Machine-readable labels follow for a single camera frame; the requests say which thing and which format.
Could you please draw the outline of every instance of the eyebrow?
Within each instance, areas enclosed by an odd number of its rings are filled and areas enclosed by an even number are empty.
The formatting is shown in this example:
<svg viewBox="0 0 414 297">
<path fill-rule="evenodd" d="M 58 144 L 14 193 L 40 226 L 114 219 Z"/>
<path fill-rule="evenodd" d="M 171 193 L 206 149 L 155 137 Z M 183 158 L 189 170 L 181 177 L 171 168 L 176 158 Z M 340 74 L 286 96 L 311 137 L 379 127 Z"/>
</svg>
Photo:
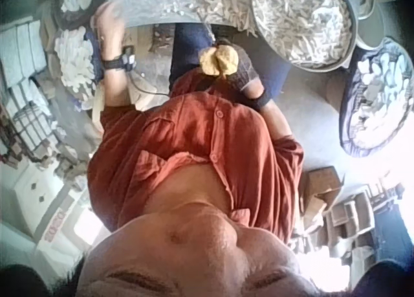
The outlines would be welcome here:
<svg viewBox="0 0 414 297">
<path fill-rule="evenodd" d="M 162 281 L 152 278 L 144 274 L 129 272 L 129 271 L 120 271 L 108 275 L 108 278 L 115 278 L 130 284 L 135 284 L 140 286 L 143 289 L 147 289 L 153 292 L 159 292 L 162 294 L 171 294 L 173 290 L 171 287 L 163 283 Z"/>
<path fill-rule="evenodd" d="M 252 285 L 250 285 L 249 290 L 264 289 L 265 287 L 275 284 L 276 282 L 283 280 L 286 277 L 287 277 L 287 274 L 284 272 L 281 272 L 281 271 L 273 272 L 272 274 L 265 276 L 259 281 L 255 281 Z"/>
</svg>

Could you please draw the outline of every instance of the orange shirt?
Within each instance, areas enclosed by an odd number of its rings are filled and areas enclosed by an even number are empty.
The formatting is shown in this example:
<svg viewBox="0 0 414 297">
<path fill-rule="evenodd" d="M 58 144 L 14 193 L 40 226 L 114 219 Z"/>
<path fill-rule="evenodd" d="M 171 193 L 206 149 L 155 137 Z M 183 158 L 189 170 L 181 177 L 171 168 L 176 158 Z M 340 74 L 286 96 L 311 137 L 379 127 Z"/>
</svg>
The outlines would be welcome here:
<svg viewBox="0 0 414 297">
<path fill-rule="evenodd" d="M 301 146 L 293 137 L 272 140 L 259 113 L 228 100 L 224 81 L 197 92 L 199 76 L 197 69 L 184 75 L 171 99 L 152 110 L 105 108 L 105 133 L 88 170 L 94 211 L 114 231 L 140 216 L 153 190 L 176 169 L 210 163 L 231 197 L 231 217 L 287 242 Z"/>
</svg>

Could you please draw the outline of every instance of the shirt button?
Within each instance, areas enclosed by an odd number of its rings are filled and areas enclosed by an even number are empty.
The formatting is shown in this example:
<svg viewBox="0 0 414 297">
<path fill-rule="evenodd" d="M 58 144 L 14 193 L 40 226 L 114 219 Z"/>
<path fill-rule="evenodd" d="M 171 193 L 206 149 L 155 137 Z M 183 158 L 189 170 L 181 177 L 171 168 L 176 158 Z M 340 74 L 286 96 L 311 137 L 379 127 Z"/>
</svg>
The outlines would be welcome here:
<svg viewBox="0 0 414 297">
<path fill-rule="evenodd" d="M 217 163 L 217 156 L 216 155 L 213 154 L 213 155 L 210 156 L 210 158 L 211 158 L 212 162 Z"/>
</svg>

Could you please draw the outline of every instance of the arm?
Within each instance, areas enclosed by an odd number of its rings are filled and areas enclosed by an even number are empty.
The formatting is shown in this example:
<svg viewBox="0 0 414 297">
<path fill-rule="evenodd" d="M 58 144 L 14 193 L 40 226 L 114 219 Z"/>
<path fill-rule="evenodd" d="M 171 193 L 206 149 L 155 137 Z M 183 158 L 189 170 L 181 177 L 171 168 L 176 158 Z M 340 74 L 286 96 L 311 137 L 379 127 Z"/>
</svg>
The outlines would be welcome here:
<svg viewBox="0 0 414 297">
<path fill-rule="evenodd" d="M 125 21 L 120 16 L 117 3 L 105 3 L 96 12 L 98 35 L 102 40 L 102 59 L 113 60 L 122 53 L 122 40 L 125 34 Z M 125 70 L 110 69 L 103 78 L 105 87 L 105 106 L 121 107 L 131 104 L 127 88 Z"/>
<path fill-rule="evenodd" d="M 244 94 L 247 98 L 254 100 L 259 98 L 264 90 L 265 88 L 263 87 L 263 84 L 260 79 L 257 78 L 248 84 L 244 90 Z M 281 110 L 273 100 L 270 100 L 259 112 L 263 119 L 265 119 L 272 140 L 279 140 L 283 137 L 292 135 L 292 131 L 290 130 L 290 126 L 287 123 L 285 116 L 283 116 Z"/>
</svg>

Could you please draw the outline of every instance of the wire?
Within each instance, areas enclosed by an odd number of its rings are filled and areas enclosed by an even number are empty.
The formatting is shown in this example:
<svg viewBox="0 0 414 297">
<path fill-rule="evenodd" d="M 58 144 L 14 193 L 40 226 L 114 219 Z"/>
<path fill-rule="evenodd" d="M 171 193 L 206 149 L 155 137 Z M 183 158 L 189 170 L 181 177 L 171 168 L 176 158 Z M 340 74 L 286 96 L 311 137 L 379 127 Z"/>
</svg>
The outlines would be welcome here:
<svg viewBox="0 0 414 297">
<path fill-rule="evenodd" d="M 166 94 L 166 93 L 154 93 L 154 92 L 149 92 L 149 91 L 145 91 L 145 90 L 139 89 L 139 88 L 136 86 L 136 84 L 135 84 L 135 82 L 134 82 L 134 79 L 132 78 L 132 74 L 129 72 L 127 75 L 129 76 L 129 79 L 131 80 L 131 83 L 133 84 L 133 86 L 135 87 L 135 89 L 136 89 L 136 90 L 138 90 L 138 91 L 140 91 L 140 92 L 143 92 L 143 93 L 146 93 L 146 94 L 152 94 L 152 95 L 164 95 L 164 96 L 167 96 L 167 97 L 169 98 L 169 95 L 168 95 L 168 94 Z"/>
</svg>

